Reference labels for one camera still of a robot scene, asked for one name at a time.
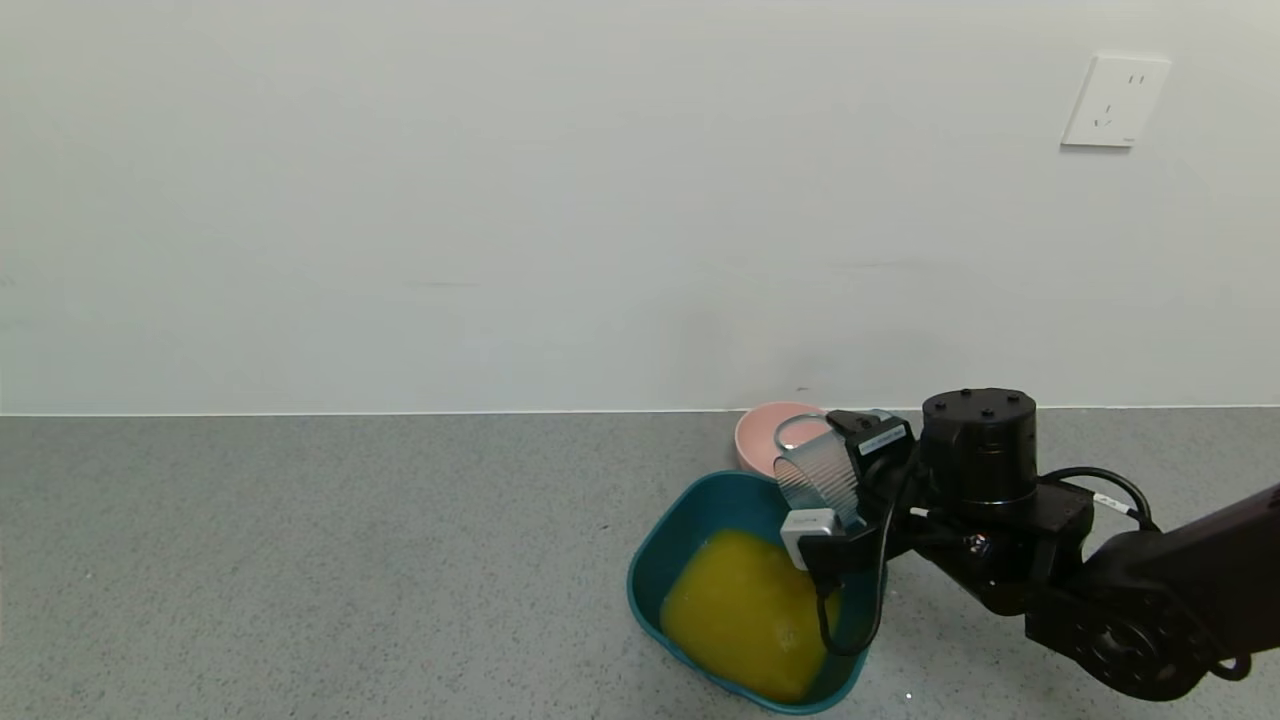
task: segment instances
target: teal bowl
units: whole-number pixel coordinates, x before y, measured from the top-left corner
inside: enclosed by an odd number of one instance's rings
[[[849,694],[867,661],[867,651],[858,657],[828,655],[809,694],[803,702],[790,705],[769,700],[700,667],[662,633],[659,623],[663,600],[708,538],[724,528],[735,528],[781,547],[778,529],[788,510],[787,501],[771,479],[736,470],[707,475],[680,496],[640,543],[627,573],[627,600],[640,626],[667,652],[708,680],[774,712],[812,715],[832,707]],[[844,580],[836,641],[849,644],[863,637],[870,623],[876,578],[872,574],[859,574]]]

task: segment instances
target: pink bowl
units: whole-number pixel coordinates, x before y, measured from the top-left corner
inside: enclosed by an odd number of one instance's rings
[[[739,466],[772,478],[773,461],[778,455],[782,455],[782,450],[773,439],[773,433],[777,432],[778,425],[791,418],[810,413],[822,415],[824,410],[804,402],[767,402],[753,407],[742,415],[737,427],[733,428],[733,445],[737,447]],[[791,446],[804,445],[828,429],[822,418],[813,418],[812,421],[796,420],[782,430],[778,439]]]

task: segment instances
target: black cable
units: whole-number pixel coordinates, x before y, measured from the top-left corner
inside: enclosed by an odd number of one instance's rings
[[[1125,491],[1130,498],[1133,498],[1133,502],[1137,506],[1134,509],[1137,511],[1134,519],[1138,520],[1138,527],[1144,530],[1160,532],[1160,528],[1156,527],[1155,520],[1151,519],[1151,503],[1147,502],[1147,496],[1143,495],[1142,491],[1138,489],[1138,486],[1133,484],[1133,480],[1130,480],[1129,478],[1119,473],[1112,473],[1111,470],[1105,470],[1102,468],[1080,466],[1080,468],[1062,468],[1061,470],[1053,470],[1052,473],[1041,477],[1041,482],[1042,483],[1059,482],[1059,480],[1065,480],[1068,478],[1098,478],[1119,487],[1120,489]]]
[[[890,493],[888,505],[884,506],[884,518],[881,524],[879,532],[879,552],[876,561],[876,605],[872,610],[872,624],[867,630],[867,637],[855,643],[851,647],[841,647],[836,644],[836,638],[831,637],[831,623],[827,620],[827,598],[835,592],[837,583],[822,583],[817,587],[818,591],[818,632],[822,634],[822,644],[827,647],[827,652],[832,655],[840,655],[844,657],[852,657],[861,653],[872,644],[876,639],[876,633],[879,632],[881,611],[884,607],[884,566],[888,564],[888,528],[893,523],[893,512],[897,510],[897,501],[902,496],[902,491],[906,488],[908,483],[911,482],[911,474],[915,471],[915,464],[918,461],[919,446],[916,451],[911,454],[911,457],[906,461],[906,468],[902,471],[902,478],[897,482],[897,487]]]

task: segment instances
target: electrical socket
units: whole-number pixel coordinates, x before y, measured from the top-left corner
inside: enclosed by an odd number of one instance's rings
[[[1129,147],[1138,142],[1171,65],[1165,59],[1096,55],[1062,145]]]

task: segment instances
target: orange juice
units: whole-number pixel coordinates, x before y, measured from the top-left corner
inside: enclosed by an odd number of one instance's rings
[[[818,676],[827,651],[818,634],[808,573],[781,547],[726,529],[685,566],[662,605],[662,632],[707,671],[795,703]],[[827,598],[831,626],[840,593]]]

